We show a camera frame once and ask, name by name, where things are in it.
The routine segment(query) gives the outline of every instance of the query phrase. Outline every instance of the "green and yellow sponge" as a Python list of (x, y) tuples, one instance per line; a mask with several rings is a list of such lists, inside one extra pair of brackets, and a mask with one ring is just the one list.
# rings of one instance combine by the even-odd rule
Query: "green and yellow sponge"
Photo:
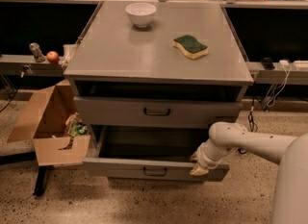
[(195, 60), (209, 53), (208, 46), (200, 43), (195, 37), (184, 35), (173, 40), (174, 47), (178, 48), (185, 57)]

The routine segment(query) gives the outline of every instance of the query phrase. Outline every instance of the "white robotic arm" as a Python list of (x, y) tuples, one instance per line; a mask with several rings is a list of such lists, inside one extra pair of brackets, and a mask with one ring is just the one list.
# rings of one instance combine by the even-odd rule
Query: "white robotic arm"
[(209, 139), (192, 155), (192, 175), (201, 175), (220, 164), (237, 148), (279, 164), (272, 224), (308, 223), (308, 134), (301, 137), (251, 133), (238, 123), (218, 122)]

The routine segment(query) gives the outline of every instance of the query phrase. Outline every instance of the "bowl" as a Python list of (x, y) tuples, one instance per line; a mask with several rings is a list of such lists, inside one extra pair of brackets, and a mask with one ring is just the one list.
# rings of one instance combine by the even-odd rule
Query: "bowl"
[(136, 27), (145, 28), (152, 22), (156, 7), (149, 3), (134, 3), (128, 5), (125, 11)]

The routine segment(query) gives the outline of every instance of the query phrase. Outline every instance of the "gray countertop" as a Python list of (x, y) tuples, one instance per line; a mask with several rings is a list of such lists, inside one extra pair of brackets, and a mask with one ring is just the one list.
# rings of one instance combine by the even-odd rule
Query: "gray countertop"
[[(151, 2), (157, 7), (154, 21), (140, 30), (126, 15), (130, 3), (104, 2), (64, 73), (67, 78), (252, 84), (220, 4)], [(206, 44), (209, 54), (192, 61), (172, 46), (176, 37), (186, 34)]]

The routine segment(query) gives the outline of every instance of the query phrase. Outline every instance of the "speckled floor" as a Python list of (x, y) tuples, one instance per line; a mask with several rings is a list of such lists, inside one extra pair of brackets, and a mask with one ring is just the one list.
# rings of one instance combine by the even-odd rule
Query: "speckled floor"
[[(31, 141), (6, 142), (27, 104), (22, 95), (16, 99), (0, 113), (1, 155), (33, 150)], [(308, 132), (307, 106), (278, 102), (264, 112), (256, 104), (255, 122), (263, 133), (298, 136)], [(249, 110), (244, 102), (238, 122), (245, 126)], [(36, 161), (0, 165), (0, 223), (270, 223), (277, 165), (238, 152), (223, 162), (231, 167), (224, 181), (204, 184), (108, 180), (91, 177), (83, 166), (58, 167), (41, 197), (33, 196)]]

